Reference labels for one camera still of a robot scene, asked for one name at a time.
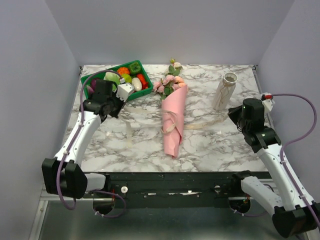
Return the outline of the beige ribbon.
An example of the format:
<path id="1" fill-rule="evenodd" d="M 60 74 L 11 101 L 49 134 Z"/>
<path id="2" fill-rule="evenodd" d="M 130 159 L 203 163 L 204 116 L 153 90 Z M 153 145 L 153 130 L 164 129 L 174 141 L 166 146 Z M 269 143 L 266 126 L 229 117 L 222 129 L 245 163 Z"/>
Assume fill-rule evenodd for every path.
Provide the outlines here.
<path id="1" fill-rule="evenodd" d="M 158 111 L 149 111 L 149 110 L 145 110 L 145 109 L 139 109 L 139 108 L 135 108 L 135 107 L 129 107 L 129 106 L 125 106 L 124 110 L 129 112 L 129 113 L 135 113 L 135 114 L 140 114 L 140 115 L 156 115 L 156 116 L 162 116 L 162 114 L 167 114 L 170 117 L 173 117 L 172 124 L 167 127 L 167 128 L 161 128 L 161 132 L 163 135 L 167 135 L 169 133 L 171 133 L 174 129 L 176 129 L 177 127 L 184 127 L 185 130 L 200 130 L 200 129 L 204 129 L 206 127 L 210 127 L 213 126 L 215 124 L 219 124 L 219 123 L 223 123 L 227 118 L 228 118 L 228 114 L 225 113 L 223 115 L 223 117 L 219 117 L 215 120 L 212 121 L 206 121 L 203 123 L 197 123 L 197 124 L 184 124 L 181 122 L 181 120 L 178 120 L 178 116 L 176 113 L 169 111 L 169 110 L 158 110 Z M 127 146 L 128 148 L 131 148 L 133 146 L 132 144 L 132 138 L 133 138 L 133 131 L 132 131 L 132 126 L 131 123 L 127 120 L 125 120 L 122 116 L 119 117 L 120 120 L 122 120 L 125 125 L 126 125 L 126 141 L 127 141 Z M 145 128 L 155 128 L 155 127 L 160 127 L 159 124 L 147 124 L 144 126 Z"/>

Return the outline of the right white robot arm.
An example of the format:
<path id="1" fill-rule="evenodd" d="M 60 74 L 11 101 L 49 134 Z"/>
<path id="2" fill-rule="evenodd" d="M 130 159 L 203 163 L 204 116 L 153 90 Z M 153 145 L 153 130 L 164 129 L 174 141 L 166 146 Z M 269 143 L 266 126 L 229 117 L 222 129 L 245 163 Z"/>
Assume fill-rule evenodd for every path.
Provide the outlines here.
<path id="1" fill-rule="evenodd" d="M 304 188 L 288 158 L 276 131 L 265 125 L 265 115 L 274 106 L 274 96 L 246 98 L 242 105 L 228 109 L 228 117 L 243 134 L 246 143 L 267 168 L 278 193 L 260 182 L 249 171 L 234 175 L 230 191 L 254 198 L 272 218 L 277 232 L 284 238 L 320 227 L 320 205 Z"/>

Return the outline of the pink wrapping paper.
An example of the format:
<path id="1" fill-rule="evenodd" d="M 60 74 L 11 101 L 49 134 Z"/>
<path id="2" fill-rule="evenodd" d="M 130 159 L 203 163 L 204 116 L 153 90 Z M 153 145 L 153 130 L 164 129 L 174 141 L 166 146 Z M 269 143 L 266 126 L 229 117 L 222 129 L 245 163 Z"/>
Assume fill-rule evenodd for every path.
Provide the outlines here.
<path id="1" fill-rule="evenodd" d="M 185 104 L 188 86 L 184 85 L 167 96 L 161 103 L 163 149 L 173 159 L 178 157 L 185 124 Z"/>

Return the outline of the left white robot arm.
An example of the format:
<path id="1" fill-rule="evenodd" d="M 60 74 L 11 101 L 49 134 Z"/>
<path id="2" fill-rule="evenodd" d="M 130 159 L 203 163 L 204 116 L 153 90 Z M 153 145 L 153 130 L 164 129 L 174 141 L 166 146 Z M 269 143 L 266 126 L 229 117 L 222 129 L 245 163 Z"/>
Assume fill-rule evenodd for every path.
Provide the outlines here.
<path id="1" fill-rule="evenodd" d="M 96 80 L 94 93 L 82 99 L 76 124 L 62 148 L 53 158 L 46 158 L 41 166 L 46 191 L 49 194 L 82 198 L 94 191 L 104 198 L 110 194 L 111 185 L 102 173 L 85 173 L 81 169 L 84 153 L 93 134 L 108 116 L 117 118 L 134 92 L 131 84 Z"/>

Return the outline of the pink flower bouquet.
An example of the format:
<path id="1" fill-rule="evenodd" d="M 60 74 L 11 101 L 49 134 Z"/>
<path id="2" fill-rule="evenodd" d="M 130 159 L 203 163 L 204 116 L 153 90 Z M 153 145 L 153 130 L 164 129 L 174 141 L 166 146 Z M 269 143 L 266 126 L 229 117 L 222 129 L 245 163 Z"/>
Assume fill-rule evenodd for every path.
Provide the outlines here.
<path id="1" fill-rule="evenodd" d="M 164 78 L 161 78 L 153 84 L 153 92 L 160 96 L 161 101 L 165 100 L 178 89 L 187 86 L 185 80 L 180 76 L 182 69 L 182 64 L 174 58 L 171 58 Z"/>

